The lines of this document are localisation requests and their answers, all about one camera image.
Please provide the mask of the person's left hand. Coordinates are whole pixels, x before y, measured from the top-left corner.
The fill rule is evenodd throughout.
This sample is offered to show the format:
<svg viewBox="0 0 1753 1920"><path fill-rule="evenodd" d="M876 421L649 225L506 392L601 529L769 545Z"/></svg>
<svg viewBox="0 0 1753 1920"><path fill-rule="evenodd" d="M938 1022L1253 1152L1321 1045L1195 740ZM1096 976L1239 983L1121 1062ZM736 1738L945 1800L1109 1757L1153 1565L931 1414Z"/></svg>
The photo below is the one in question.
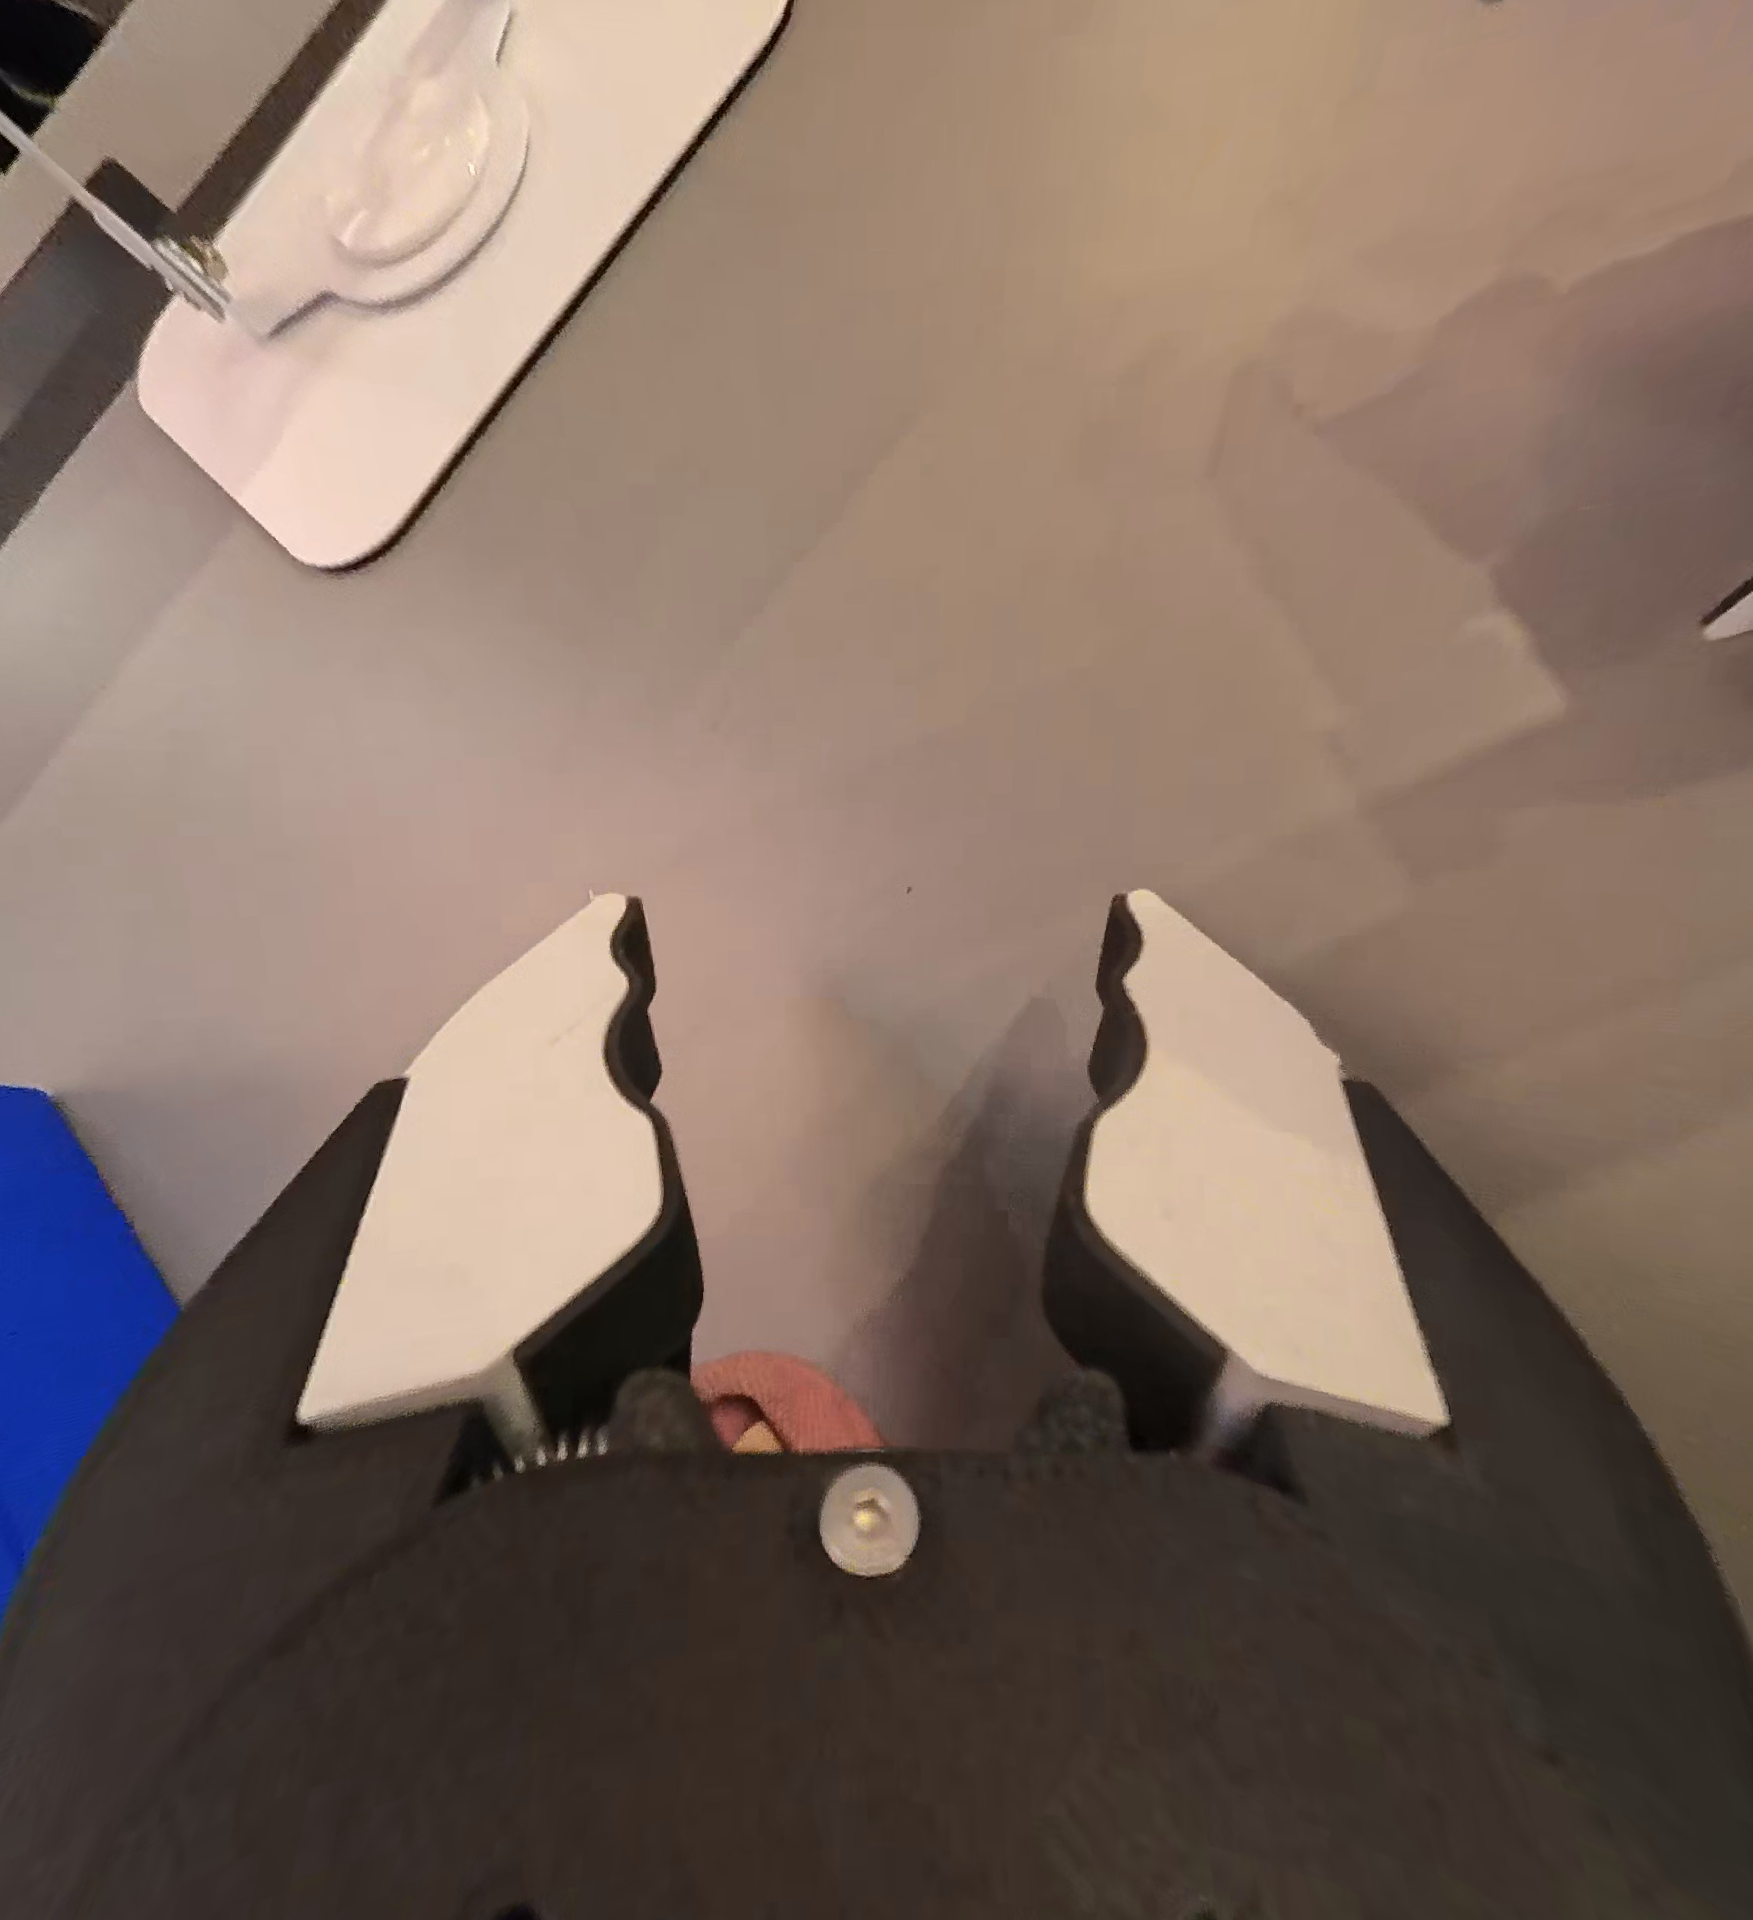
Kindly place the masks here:
<svg viewBox="0 0 1753 1920"><path fill-rule="evenodd" d="M882 1451L863 1406L821 1366L752 1349L692 1366L692 1385L726 1451Z"/></svg>

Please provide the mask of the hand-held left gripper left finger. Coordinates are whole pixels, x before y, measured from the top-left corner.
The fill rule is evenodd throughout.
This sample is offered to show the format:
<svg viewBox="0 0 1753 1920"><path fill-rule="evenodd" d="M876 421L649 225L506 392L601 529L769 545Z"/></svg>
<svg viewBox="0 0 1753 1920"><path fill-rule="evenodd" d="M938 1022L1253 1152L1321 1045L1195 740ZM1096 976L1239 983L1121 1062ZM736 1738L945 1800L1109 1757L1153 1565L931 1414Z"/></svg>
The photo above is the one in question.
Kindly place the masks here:
<svg viewBox="0 0 1753 1920"><path fill-rule="evenodd" d="M653 996L641 899L596 894L422 1046L301 1427L472 1408L505 1451L603 1451L623 1382L688 1366L701 1261Z"/></svg>

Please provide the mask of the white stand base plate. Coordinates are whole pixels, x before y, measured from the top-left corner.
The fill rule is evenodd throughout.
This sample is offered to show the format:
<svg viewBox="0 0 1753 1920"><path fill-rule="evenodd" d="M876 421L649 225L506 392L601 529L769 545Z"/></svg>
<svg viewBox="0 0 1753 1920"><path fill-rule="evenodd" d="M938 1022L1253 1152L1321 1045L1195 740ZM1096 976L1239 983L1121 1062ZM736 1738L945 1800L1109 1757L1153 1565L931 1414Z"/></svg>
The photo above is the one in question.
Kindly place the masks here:
<svg viewBox="0 0 1753 1920"><path fill-rule="evenodd" d="M376 556L664 195L787 25L779 1L525 1L525 179L484 248L392 309L322 305L254 340L171 300L142 415L291 559Z"/></svg>

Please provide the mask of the clear acrylic strut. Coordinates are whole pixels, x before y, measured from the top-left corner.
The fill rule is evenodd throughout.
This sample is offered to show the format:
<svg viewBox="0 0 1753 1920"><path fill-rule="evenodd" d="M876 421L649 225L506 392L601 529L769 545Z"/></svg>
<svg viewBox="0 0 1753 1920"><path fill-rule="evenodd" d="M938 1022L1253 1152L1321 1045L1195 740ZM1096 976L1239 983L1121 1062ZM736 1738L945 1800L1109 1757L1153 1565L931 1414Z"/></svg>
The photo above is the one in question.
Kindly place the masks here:
<svg viewBox="0 0 1753 1920"><path fill-rule="evenodd" d="M65 198L79 208L95 228L130 260L155 275L166 289L216 323L232 317L233 298L227 283L227 266L218 248L196 235L181 238L160 232L144 233L128 223L121 212L99 198L82 179L76 179L60 159L51 154L29 131L0 108L0 137L43 178L52 179Z"/></svg>

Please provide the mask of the clear acrylic bracket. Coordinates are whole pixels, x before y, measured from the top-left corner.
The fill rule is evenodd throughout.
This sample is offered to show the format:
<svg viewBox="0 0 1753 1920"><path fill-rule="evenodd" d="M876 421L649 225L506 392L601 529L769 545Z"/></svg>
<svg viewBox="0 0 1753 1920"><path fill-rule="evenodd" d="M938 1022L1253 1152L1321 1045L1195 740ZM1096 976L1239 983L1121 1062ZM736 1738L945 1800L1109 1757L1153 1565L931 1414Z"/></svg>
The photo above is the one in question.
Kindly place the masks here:
<svg viewBox="0 0 1753 1920"><path fill-rule="evenodd" d="M515 15L396 4L363 32L220 233L244 334L322 305L420 300L484 248L529 164L529 99L505 64Z"/></svg>

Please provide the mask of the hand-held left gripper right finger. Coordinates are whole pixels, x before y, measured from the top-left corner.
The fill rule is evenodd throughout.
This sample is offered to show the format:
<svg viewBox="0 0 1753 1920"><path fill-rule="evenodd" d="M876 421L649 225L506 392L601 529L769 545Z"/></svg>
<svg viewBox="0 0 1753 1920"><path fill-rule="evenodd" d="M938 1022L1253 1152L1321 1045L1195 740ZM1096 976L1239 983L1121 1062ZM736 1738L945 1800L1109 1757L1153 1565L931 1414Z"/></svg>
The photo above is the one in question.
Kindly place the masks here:
<svg viewBox="0 0 1753 1920"><path fill-rule="evenodd" d="M1449 1400L1337 1052L1144 886L1109 901L1098 998L1042 1309L1115 1383L1132 1445L1235 1451L1275 1409L1440 1434Z"/></svg>

